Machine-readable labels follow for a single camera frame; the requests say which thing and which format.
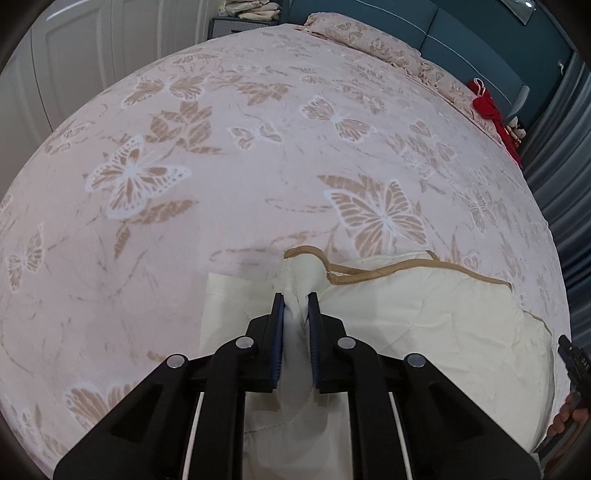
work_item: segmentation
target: floral pillow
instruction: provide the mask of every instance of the floral pillow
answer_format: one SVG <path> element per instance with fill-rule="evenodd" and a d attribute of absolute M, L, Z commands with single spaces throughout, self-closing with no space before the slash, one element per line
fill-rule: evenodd
<path fill-rule="evenodd" d="M 421 73 L 418 50 L 354 18 L 336 13 L 312 14 L 306 21 L 306 30 L 387 61 L 412 76 L 418 77 Z"/>
<path fill-rule="evenodd" d="M 501 142 L 493 122 L 482 118 L 474 109 L 472 105 L 472 101 L 476 98 L 474 92 L 451 73 L 443 70 L 432 61 L 423 60 L 418 78 L 423 85 L 447 99 L 470 120 L 479 125 L 491 138 Z"/>

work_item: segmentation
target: bed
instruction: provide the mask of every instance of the bed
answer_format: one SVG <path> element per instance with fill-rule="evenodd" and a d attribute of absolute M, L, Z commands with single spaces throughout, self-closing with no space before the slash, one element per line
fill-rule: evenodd
<path fill-rule="evenodd" d="M 266 280 L 298 245 L 333 262 L 433 251 L 569 335 L 547 222 L 473 94 L 360 25 L 159 60 L 19 173 L 0 205 L 0 406 L 47 475 L 168 355 L 199 354 L 208 273 Z M 553 413 L 569 390 L 554 367 Z"/>

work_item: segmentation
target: curtain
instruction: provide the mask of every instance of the curtain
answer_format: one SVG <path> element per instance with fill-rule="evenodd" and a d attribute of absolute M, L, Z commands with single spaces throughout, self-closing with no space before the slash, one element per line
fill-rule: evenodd
<path fill-rule="evenodd" d="M 572 340 L 591 352 L 591 72 L 577 52 L 526 140 L 524 176 L 558 250 Z"/>

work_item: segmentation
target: red cloth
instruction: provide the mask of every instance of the red cloth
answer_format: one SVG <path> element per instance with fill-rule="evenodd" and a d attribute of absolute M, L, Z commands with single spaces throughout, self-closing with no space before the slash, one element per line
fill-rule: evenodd
<path fill-rule="evenodd" d="M 474 109 L 481 115 L 482 118 L 492 120 L 492 122 L 495 124 L 496 131 L 501 136 L 501 140 L 509 152 L 509 155 L 513 157 L 515 162 L 517 162 L 521 168 L 521 159 L 517 153 L 517 150 L 515 150 L 515 147 L 513 146 L 513 139 L 509 135 L 509 132 L 505 129 L 505 126 L 503 125 L 503 116 L 496 107 L 491 93 L 484 86 L 484 82 L 480 79 L 470 80 L 468 83 L 468 88 L 477 94 L 477 97 L 472 102 Z"/>

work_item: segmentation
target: blue headboard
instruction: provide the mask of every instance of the blue headboard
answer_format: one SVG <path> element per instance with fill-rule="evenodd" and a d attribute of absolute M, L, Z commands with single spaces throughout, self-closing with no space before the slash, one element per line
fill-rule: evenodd
<path fill-rule="evenodd" d="M 315 12 L 337 12 L 420 50 L 463 83 L 485 81 L 506 120 L 523 107 L 529 88 L 484 40 L 429 0 L 285 0 L 281 21 L 303 25 Z"/>

